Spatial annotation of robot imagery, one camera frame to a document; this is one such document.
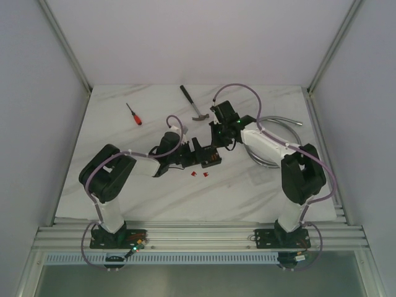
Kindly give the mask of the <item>aluminium frame post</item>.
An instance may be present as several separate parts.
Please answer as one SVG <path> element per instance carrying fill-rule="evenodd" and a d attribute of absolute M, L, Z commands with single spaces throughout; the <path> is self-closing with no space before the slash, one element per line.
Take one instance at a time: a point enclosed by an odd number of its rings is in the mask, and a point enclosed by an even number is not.
<path fill-rule="evenodd" d="M 53 33 L 55 34 L 58 42 L 66 55 L 66 58 L 69 61 L 69 64 L 73 68 L 77 78 L 79 79 L 80 83 L 82 84 L 84 90 L 87 92 L 88 96 L 91 95 L 93 87 L 90 85 L 87 76 L 85 75 L 80 62 L 78 61 L 74 51 L 72 50 L 52 8 L 50 8 L 49 3 L 46 0 L 38 0 L 38 4 L 43 12 L 46 20 L 49 23 L 50 28 L 52 29 Z"/>
<path fill-rule="evenodd" d="M 335 36 L 333 37 L 324 57 L 321 60 L 321 63 L 319 64 L 319 67 L 317 68 L 317 71 L 314 74 L 314 77 L 311 80 L 311 83 L 307 88 L 307 93 L 309 96 L 311 96 L 318 87 L 327 68 L 330 66 L 332 60 L 337 54 L 337 51 L 340 49 L 344 39 L 348 35 L 348 32 L 364 3 L 364 0 L 352 1 L 352 4 L 347 10 L 347 13 L 345 14 Z"/>

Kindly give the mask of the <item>right aluminium frame post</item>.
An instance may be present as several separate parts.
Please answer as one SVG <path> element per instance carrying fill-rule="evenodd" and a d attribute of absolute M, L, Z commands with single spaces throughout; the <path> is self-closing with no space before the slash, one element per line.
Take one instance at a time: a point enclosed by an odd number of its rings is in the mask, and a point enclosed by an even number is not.
<path fill-rule="evenodd" d="M 333 37 L 324 57 L 321 60 L 321 63 L 319 64 L 319 67 L 317 68 L 317 71 L 314 74 L 314 77 L 311 80 L 311 83 L 307 88 L 307 93 L 309 96 L 311 96 L 318 87 L 327 68 L 330 66 L 332 60 L 337 54 L 337 51 L 340 49 L 344 39 L 348 35 L 348 32 L 364 3 L 364 0 L 352 1 L 352 4 L 347 10 L 347 13 L 345 14 L 335 36 Z"/>

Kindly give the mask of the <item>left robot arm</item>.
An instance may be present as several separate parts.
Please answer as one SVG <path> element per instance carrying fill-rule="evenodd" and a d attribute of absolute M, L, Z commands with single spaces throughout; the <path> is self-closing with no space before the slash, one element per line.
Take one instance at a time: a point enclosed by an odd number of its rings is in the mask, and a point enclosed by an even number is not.
<path fill-rule="evenodd" d="M 131 175 L 160 177 L 170 165 L 182 168 L 203 162 L 204 148 L 192 138 L 193 148 L 180 133 L 168 131 L 160 143 L 147 155 L 122 152 L 112 144 L 105 145 L 83 168 L 79 182 L 83 185 L 97 210 L 100 226 L 106 231 L 104 241 L 113 249 L 126 243 L 127 234 L 121 230 L 125 222 L 118 196 Z"/>

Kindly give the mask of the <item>black handled claw hammer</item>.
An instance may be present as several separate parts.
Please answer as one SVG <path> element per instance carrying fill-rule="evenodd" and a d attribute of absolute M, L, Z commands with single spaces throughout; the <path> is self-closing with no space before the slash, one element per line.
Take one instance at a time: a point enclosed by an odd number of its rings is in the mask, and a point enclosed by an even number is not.
<path fill-rule="evenodd" d="M 197 113 L 196 117 L 192 117 L 193 121 L 204 121 L 206 119 L 209 118 L 209 114 L 202 114 L 198 107 L 196 106 L 196 104 L 194 103 L 192 97 L 190 96 L 190 94 L 188 93 L 188 91 L 186 90 L 185 86 L 180 85 L 179 86 L 180 90 L 182 91 L 183 95 L 186 97 L 186 99 L 188 100 L 188 102 L 190 103 L 190 105 L 193 107 L 194 111 Z"/>

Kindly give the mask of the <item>aluminium mounting rail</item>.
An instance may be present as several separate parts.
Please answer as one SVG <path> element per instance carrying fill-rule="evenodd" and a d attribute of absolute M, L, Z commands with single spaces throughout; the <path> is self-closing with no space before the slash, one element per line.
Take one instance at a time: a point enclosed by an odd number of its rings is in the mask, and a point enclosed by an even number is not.
<path fill-rule="evenodd" d="M 53 226 L 40 227 L 32 248 L 42 251 L 76 251 L 88 247 L 90 240 L 81 240 L 86 220 L 59 219 Z M 255 229 L 271 228 L 269 223 L 249 222 L 132 222 L 131 229 L 145 229 L 148 246 L 154 251 L 246 251 L 255 249 Z M 312 250 L 367 250 L 369 243 L 362 226 L 345 222 L 318 223 L 309 227 Z"/>

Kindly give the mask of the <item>left aluminium frame post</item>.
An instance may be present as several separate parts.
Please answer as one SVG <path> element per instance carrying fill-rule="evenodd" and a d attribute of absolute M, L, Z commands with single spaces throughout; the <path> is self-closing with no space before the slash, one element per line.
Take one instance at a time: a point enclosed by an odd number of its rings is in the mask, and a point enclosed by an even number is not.
<path fill-rule="evenodd" d="M 46 20 L 49 23 L 50 28 L 52 29 L 53 33 L 55 34 L 58 42 L 66 55 L 66 58 L 69 61 L 69 64 L 73 68 L 77 78 L 79 79 L 80 83 L 82 84 L 84 90 L 87 92 L 88 96 L 91 95 L 93 87 L 90 85 L 87 76 L 85 75 L 80 62 L 78 61 L 74 51 L 72 50 L 52 8 L 50 8 L 49 3 L 46 0 L 38 0 L 38 4 L 43 12 Z"/>

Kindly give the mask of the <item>black fuse box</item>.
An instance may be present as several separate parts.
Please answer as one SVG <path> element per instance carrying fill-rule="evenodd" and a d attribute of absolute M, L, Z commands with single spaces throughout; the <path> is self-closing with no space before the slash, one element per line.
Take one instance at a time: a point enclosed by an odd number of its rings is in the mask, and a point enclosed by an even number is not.
<path fill-rule="evenodd" d="M 197 161 L 200 163 L 202 168 L 208 168 L 211 166 L 219 165 L 222 162 L 217 148 L 211 145 L 201 147 L 196 150 Z"/>

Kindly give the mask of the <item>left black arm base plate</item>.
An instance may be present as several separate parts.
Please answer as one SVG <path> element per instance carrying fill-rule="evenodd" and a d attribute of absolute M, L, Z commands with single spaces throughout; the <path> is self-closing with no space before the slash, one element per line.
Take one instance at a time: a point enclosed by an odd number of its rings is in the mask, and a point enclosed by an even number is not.
<path fill-rule="evenodd" d="M 101 226 L 91 230 L 91 249 L 133 249 L 145 242 L 147 231 L 144 229 L 130 229 L 124 224 L 117 232 L 107 232 Z"/>

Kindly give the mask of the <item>red handled screwdriver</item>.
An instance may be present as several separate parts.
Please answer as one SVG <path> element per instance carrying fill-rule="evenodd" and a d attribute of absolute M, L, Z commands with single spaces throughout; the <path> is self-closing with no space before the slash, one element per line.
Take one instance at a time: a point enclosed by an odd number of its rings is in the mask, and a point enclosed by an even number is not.
<path fill-rule="evenodd" d="M 134 118 L 134 121 L 136 122 L 136 124 L 137 124 L 138 126 L 141 126 L 141 125 L 142 125 L 142 120 L 141 120 L 141 119 L 139 118 L 139 116 L 132 110 L 131 106 L 130 106 L 128 103 L 126 103 L 126 106 L 128 107 L 129 111 L 131 112 L 132 117 Z"/>

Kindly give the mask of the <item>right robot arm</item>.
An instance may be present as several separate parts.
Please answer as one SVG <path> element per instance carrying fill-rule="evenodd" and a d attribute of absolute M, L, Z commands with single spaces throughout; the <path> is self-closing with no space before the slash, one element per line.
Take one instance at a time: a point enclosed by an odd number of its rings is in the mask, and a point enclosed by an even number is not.
<path fill-rule="evenodd" d="M 316 148 L 311 144 L 302 147 L 289 143 L 259 127 L 252 116 L 240 117 L 228 101 L 212 105 L 210 110 L 215 115 L 210 123 L 212 146 L 228 147 L 238 142 L 280 167 L 282 190 L 287 201 L 277 219 L 274 240 L 279 246 L 289 246 L 296 239 L 295 230 L 301 225 L 307 200 L 317 195 L 326 184 L 324 170 L 316 162 L 319 158 Z"/>

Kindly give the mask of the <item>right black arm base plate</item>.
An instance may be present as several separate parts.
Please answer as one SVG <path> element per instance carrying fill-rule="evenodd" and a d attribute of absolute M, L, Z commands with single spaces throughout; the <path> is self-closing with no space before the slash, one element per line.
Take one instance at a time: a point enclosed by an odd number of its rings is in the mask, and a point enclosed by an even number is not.
<path fill-rule="evenodd" d="M 254 241 L 258 249 L 307 249 L 311 241 L 307 229 L 298 228 L 287 233 L 283 229 L 256 229 Z"/>

